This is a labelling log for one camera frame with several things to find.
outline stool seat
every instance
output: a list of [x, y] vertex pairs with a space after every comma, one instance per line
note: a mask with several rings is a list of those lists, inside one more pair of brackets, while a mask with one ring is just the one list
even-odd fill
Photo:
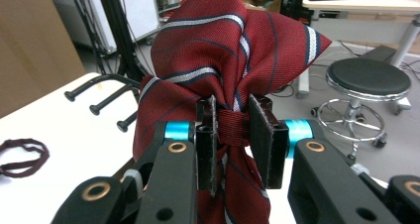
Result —
[[331, 64], [327, 77], [337, 85], [373, 96], [405, 93], [410, 79], [389, 63], [368, 58], [346, 58]]

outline white table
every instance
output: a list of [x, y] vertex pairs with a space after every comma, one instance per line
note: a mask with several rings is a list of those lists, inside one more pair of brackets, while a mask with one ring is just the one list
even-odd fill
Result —
[[[420, 31], [420, 0], [302, 0], [302, 6], [314, 10], [311, 27], [332, 40], [400, 44], [391, 60], [399, 66]], [[364, 21], [320, 18], [321, 11], [398, 13], [413, 15], [411, 24], [394, 21]], [[309, 71], [299, 76], [298, 97], [309, 93]], [[401, 109], [409, 109], [406, 98], [398, 102]]]
[[[116, 122], [137, 110], [131, 92], [105, 107], [99, 116], [89, 111], [123, 86], [117, 81], [94, 85], [68, 101], [70, 91], [96, 73], [72, 83], [0, 119], [0, 142], [33, 138], [46, 144], [50, 158], [34, 175], [24, 178], [0, 176], [1, 223], [50, 223], [70, 193], [94, 176], [111, 176], [132, 156], [135, 123], [122, 133]], [[7, 150], [0, 164], [32, 160], [38, 154], [22, 149]], [[287, 201], [292, 160], [287, 160], [283, 189], [269, 190], [271, 223], [295, 223]]]

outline tie knot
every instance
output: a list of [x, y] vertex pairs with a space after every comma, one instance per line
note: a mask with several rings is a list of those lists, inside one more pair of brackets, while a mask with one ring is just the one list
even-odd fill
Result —
[[248, 115], [227, 109], [221, 109], [217, 113], [220, 143], [234, 147], [247, 146], [250, 133]]

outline screw hole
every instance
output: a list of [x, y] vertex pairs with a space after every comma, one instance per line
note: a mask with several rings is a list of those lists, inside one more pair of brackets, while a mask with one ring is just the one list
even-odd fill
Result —
[[306, 143], [306, 148], [311, 150], [312, 152], [324, 152], [325, 147], [322, 144], [316, 142], [308, 142]]
[[173, 216], [173, 211], [170, 208], [163, 208], [157, 212], [157, 220], [167, 221]]
[[374, 221], [376, 220], [376, 216], [374, 215], [373, 212], [371, 212], [370, 210], [366, 209], [366, 208], [358, 208], [356, 209], [356, 212], [365, 220], [367, 221]]
[[181, 153], [186, 150], [186, 145], [183, 143], [172, 143], [169, 145], [168, 149], [172, 153]]
[[96, 201], [104, 197], [111, 190], [108, 182], [101, 181], [90, 184], [82, 192], [82, 198], [86, 201]]
[[420, 182], [418, 181], [406, 181], [404, 183], [405, 188], [408, 189], [412, 194], [420, 197]]

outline red striped necktie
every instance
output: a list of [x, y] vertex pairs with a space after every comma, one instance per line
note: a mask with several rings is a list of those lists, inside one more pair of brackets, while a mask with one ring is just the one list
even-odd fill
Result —
[[157, 77], [142, 80], [134, 159], [158, 121], [195, 121], [196, 101], [215, 95], [218, 187], [215, 196], [199, 191], [198, 223], [268, 223], [269, 199], [245, 152], [249, 94], [289, 83], [330, 43], [278, 13], [247, 10], [241, 0], [187, 0], [154, 41]]

